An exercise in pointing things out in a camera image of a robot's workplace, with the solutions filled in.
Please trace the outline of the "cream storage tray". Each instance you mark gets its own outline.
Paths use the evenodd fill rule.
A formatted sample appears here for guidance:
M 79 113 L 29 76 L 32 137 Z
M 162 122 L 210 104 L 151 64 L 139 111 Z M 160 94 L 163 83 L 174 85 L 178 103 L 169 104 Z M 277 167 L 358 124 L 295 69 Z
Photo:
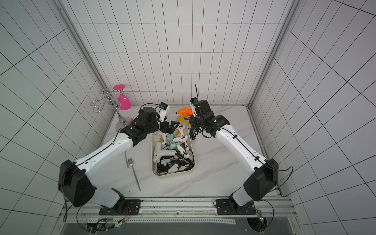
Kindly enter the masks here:
M 181 146 L 190 154 L 190 156 L 186 158 L 180 155 L 176 150 L 176 155 L 164 156 L 161 158 L 160 162 L 154 163 L 153 153 L 156 142 L 161 142 L 162 150 L 167 150 L 165 140 L 167 134 L 164 134 L 161 131 L 153 133 L 151 137 L 151 167 L 152 173 L 158 177 L 175 176 L 177 174 L 181 175 L 183 173 L 191 172 L 195 167 L 195 157 L 189 128 L 184 122 L 180 122 L 180 125 L 173 132 L 173 134 L 176 134 L 176 137 L 180 135 L 189 136 L 189 139 L 185 143 L 181 143 Z

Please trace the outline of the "yellow glue gun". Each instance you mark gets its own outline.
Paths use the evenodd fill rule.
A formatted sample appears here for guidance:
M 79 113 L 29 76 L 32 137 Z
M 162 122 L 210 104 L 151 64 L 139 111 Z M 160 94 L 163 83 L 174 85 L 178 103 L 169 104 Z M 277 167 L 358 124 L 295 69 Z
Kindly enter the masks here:
M 178 122 L 184 122 L 187 127 L 190 126 L 187 114 L 182 114 L 177 118 Z

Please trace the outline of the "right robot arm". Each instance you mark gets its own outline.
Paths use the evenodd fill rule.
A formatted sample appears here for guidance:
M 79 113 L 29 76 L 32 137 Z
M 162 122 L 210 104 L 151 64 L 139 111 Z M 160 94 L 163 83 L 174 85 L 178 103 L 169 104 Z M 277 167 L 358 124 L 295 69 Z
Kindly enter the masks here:
M 222 115 L 215 115 L 206 100 L 191 98 L 193 114 L 189 117 L 191 133 L 215 138 L 226 146 L 243 164 L 248 179 L 233 192 L 229 200 L 234 207 L 241 207 L 251 201 L 261 201 L 278 183 L 279 165 L 256 152 L 241 138 L 230 122 Z

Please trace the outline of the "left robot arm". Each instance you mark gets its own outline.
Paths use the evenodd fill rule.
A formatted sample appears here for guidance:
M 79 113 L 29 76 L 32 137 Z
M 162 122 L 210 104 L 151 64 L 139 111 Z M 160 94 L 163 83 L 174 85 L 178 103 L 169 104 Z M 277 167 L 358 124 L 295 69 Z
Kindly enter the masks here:
M 121 153 L 135 147 L 148 134 L 161 131 L 172 134 L 178 127 L 176 121 L 166 121 L 170 106 L 161 103 L 159 111 L 143 107 L 132 123 L 121 130 L 108 143 L 75 162 L 66 160 L 60 166 L 58 190 L 74 207 L 87 203 L 107 208 L 120 206 L 125 197 L 116 189 L 95 186 L 92 179 Z

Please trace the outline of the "large mint glue gun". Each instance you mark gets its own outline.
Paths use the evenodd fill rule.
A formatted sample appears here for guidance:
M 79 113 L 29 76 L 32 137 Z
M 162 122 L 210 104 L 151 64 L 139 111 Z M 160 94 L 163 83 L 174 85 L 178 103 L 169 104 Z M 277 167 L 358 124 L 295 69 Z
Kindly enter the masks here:
M 166 135 L 166 148 L 168 150 L 177 150 L 178 146 L 181 145 L 180 141 L 174 141 L 173 139 L 176 137 L 176 134 L 167 134 Z

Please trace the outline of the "white Greeler glue gun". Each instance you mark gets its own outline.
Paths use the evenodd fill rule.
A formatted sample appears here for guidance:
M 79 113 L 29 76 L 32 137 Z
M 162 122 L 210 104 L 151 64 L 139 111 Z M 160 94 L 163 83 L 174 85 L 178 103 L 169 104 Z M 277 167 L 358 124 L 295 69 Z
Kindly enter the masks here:
M 162 143 L 156 142 L 154 153 L 153 153 L 153 162 L 160 162 L 161 158 L 164 156 L 174 156 L 176 155 L 176 150 L 162 150 Z

